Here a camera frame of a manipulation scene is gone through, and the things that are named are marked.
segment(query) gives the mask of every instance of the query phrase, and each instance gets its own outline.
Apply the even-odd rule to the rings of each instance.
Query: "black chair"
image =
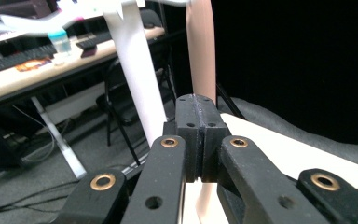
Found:
[[[145,27],[150,27],[151,25],[161,25],[158,15],[153,10],[141,10],[141,17]],[[176,97],[172,84],[173,79],[171,77],[171,70],[169,67],[169,57],[171,53],[170,45],[164,41],[163,38],[161,38],[161,41],[157,38],[149,42],[149,49],[158,79],[161,99],[163,103],[166,103],[169,100],[173,100],[173,102],[175,102]],[[97,106],[107,115],[107,145],[111,146],[111,123],[112,120],[115,119],[133,158],[137,164],[140,165],[134,152],[131,140],[123,127],[133,124],[133,122],[138,120],[139,117],[119,58],[115,59],[110,64],[107,71],[103,73],[103,81],[105,83],[105,94],[99,96],[96,99],[96,103]]]

